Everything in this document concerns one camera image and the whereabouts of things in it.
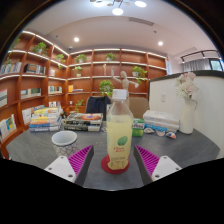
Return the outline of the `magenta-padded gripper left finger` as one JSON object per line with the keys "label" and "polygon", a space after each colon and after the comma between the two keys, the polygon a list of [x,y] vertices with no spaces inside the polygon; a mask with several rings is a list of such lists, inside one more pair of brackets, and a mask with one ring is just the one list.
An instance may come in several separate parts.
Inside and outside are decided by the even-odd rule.
{"label": "magenta-padded gripper left finger", "polygon": [[82,186],[93,155],[94,147],[90,145],[68,157],[59,156],[45,168],[45,171]]}

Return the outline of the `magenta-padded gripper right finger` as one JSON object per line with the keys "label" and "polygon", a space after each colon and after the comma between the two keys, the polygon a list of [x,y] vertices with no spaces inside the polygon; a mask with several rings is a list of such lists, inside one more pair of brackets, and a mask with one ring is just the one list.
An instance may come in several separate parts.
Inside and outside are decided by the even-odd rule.
{"label": "magenta-padded gripper right finger", "polygon": [[167,155],[159,157],[138,145],[134,146],[134,156],[144,185],[181,170]]}

